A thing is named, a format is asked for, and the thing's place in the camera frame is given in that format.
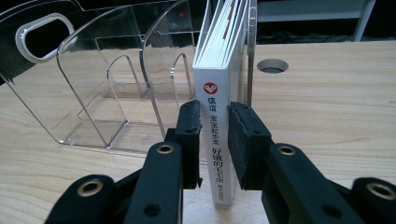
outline book spine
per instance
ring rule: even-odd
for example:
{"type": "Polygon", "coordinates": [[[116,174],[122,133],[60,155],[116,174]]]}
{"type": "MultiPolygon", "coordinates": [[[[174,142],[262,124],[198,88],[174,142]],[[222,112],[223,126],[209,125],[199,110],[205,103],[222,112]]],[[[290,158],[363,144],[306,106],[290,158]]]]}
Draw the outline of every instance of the book spine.
{"type": "Polygon", "coordinates": [[[231,205],[234,174],[228,149],[229,75],[226,69],[203,69],[194,74],[212,198],[214,203],[231,205]]]}

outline white book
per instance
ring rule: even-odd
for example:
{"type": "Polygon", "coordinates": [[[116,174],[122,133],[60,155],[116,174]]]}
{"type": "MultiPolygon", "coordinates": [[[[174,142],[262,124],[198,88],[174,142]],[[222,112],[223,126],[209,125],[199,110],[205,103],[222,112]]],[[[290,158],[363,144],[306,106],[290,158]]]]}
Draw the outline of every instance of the white book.
{"type": "Polygon", "coordinates": [[[235,183],[227,106],[237,100],[247,10],[247,0],[220,0],[209,25],[208,7],[192,64],[212,198],[214,203],[226,205],[233,203],[235,183]]]}

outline transparent plastic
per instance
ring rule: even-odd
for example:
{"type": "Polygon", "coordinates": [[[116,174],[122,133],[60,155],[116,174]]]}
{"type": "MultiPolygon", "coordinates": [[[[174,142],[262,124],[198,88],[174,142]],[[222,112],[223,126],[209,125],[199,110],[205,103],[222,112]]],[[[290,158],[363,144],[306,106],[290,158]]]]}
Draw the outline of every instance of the transparent plastic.
{"type": "MultiPolygon", "coordinates": [[[[59,23],[55,23],[55,26],[63,24],[62,21],[56,22],[59,23]]],[[[64,118],[68,115],[76,115],[81,106],[62,78],[55,54],[59,41],[84,23],[83,11],[73,0],[29,2],[0,15],[0,76],[47,132],[57,142],[63,144],[74,144],[73,139],[68,139],[68,133],[75,128],[73,122],[63,122],[64,118]],[[27,33],[18,33],[24,25],[32,21],[36,21],[34,24],[46,21],[49,19],[46,17],[54,12],[67,18],[73,26],[71,32],[61,30],[63,35],[57,36],[58,43],[50,42],[56,36],[55,33],[48,32],[42,35],[53,28],[50,23],[48,23],[49,29],[42,30],[39,34],[35,34],[33,29],[27,33]]],[[[29,30],[32,25],[20,31],[29,30]]]]}
{"type": "Polygon", "coordinates": [[[175,3],[144,36],[140,63],[162,135],[176,126],[181,104],[195,98],[194,31],[189,1],[175,3]]]}
{"type": "Polygon", "coordinates": [[[188,1],[173,3],[83,11],[73,0],[43,0],[15,7],[0,15],[0,75],[55,141],[147,151],[175,127],[177,106],[194,97],[185,57],[193,55],[191,14],[188,1]],[[37,32],[41,23],[52,26],[37,32]],[[54,27],[68,37],[56,55],[41,52],[58,33],[54,27]]]}
{"type": "Polygon", "coordinates": [[[254,69],[254,51],[256,49],[257,35],[257,0],[249,0],[247,17],[247,77],[242,78],[246,81],[246,97],[243,102],[251,105],[253,94],[253,69],[254,69]]]}

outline table surface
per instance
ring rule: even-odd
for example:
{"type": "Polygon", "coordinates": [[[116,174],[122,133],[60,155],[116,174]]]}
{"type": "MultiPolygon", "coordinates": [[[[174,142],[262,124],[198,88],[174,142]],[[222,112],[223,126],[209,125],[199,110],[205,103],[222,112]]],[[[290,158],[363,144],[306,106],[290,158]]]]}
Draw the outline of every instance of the table surface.
{"type": "MultiPolygon", "coordinates": [[[[258,46],[252,106],[275,142],[301,148],[330,180],[350,188],[375,176],[396,184],[396,42],[258,46]]],[[[0,222],[42,223],[75,180],[114,180],[144,155],[55,143],[7,85],[0,87],[0,222]]],[[[205,164],[200,189],[184,191],[185,223],[266,223],[259,191],[235,188],[232,206],[214,205],[205,164]]]]}

